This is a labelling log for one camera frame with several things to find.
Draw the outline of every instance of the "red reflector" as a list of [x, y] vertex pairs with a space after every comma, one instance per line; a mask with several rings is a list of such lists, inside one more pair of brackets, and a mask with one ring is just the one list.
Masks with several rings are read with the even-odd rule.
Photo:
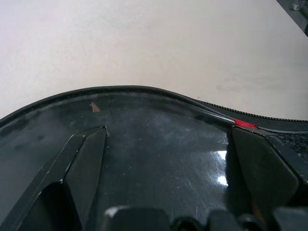
[[234, 119], [234, 122], [237, 126], [241, 126], [241, 127], [245, 127], [245, 128], [257, 128], [256, 125], [241, 121], [239, 119]]

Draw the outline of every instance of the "glossy black surface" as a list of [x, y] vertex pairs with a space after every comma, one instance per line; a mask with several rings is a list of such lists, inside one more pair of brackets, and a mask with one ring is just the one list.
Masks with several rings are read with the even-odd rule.
[[[238, 170], [227, 124], [160, 94], [116, 91], [49, 102], [0, 128], [0, 222], [72, 134], [101, 125], [109, 137], [88, 230], [99, 230], [104, 211], [117, 205], [154, 206], [170, 219], [201, 222], [239, 200], [247, 208], [242, 176], [229, 174]], [[228, 158], [234, 165], [226, 166]]]

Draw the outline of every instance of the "white surface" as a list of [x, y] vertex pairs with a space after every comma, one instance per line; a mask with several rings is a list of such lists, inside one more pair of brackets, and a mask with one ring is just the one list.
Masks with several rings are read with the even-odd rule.
[[276, 0], [0, 2], [0, 117], [108, 85], [308, 120], [308, 38]]

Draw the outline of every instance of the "brown speck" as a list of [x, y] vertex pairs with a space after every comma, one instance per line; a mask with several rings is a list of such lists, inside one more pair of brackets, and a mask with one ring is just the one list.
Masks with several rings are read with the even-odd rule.
[[90, 107], [92, 108], [93, 112], [99, 112], [100, 111], [98, 106], [96, 106], [95, 103], [93, 103], [93, 102], [91, 102]]

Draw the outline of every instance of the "zipper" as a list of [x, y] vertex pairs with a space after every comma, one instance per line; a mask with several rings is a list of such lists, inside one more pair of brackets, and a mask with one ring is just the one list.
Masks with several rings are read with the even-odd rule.
[[207, 104], [207, 105], [218, 107], [218, 108], [226, 110], [226, 111], [235, 112], [235, 113], [242, 114], [242, 115], [245, 115], [245, 116], [251, 116], [251, 117], [260, 118], [260, 119], [270, 119], [270, 120], [276, 120], [276, 121], [305, 122], [305, 123], [308, 123], [308, 120], [282, 119], [282, 118], [274, 118], [274, 117], [268, 117], [268, 116], [261, 116], [261, 115], [256, 115], [256, 114], [252, 114], [252, 113], [241, 112], [241, 111], [238, 111], [238, 110], [235, 110], [235, 109], [231, 109], [231, 108], [228, 108], [228, 107], [223, 107], [223, 106], [220, 106], [220, 105], [217, 105], [217, 104], [213, 104], [213, 103], [204, 102], [204, 101], [201, 101], [201, 100], [197, 100], [197, 101], [202, 102], [202, 103]]

